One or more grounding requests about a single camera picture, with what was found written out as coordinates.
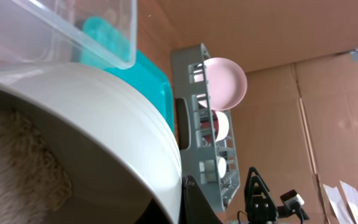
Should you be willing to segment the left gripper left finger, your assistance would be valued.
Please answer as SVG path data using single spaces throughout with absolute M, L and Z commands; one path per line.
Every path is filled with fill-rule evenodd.
M 135 221 L 135 224 L 169 224 L 168 218 L 159 207 L 158 203 L 152 199 L 142 215 Z

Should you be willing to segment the grey bowl with food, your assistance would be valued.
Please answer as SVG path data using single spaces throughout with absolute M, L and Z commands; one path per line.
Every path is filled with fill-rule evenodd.
M 150 202 L 178 223 L 181 159 L 153 104 L 79 63 L 0 64 L 0 110 L 26 114 L 68 173 L 73 196 L 46 223 L 134 223 Z

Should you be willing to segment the pink plate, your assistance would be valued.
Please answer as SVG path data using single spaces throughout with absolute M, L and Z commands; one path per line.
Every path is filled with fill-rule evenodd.
M 221 57 L 205 60 L 204 67 L 210 108 L 224 111 L 237 106 L 247 91 L 247 78 L 243 69 L 236 62 Z

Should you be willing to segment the pink bowl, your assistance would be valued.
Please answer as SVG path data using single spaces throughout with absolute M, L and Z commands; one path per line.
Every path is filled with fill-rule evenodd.
M 215 129 L 215 140 L 221 141 L 226 138 L 229 132 L 229 120 L 222 111 L 213 111 L 213 121 Z

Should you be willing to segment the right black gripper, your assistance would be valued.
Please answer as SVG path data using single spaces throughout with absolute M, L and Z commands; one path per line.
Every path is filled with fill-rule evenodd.
M 250 167 L 244 188 L 247 219 L 250 224 L 276 223 L 278 208 L 270 196 L 262 176 L 255 167 Z

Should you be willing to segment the small white cup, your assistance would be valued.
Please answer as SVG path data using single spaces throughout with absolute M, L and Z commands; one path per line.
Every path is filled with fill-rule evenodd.
M 227 163 L 225 158 L 220 156 L 218 156 L 216 160 L 217 160 L 219 178 L 222 179 L 226 175 Z

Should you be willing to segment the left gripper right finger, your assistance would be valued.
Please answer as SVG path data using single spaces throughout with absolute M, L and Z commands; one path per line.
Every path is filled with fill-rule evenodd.
M 193 176 L 182 178 L 181 224 L 222 224 Z

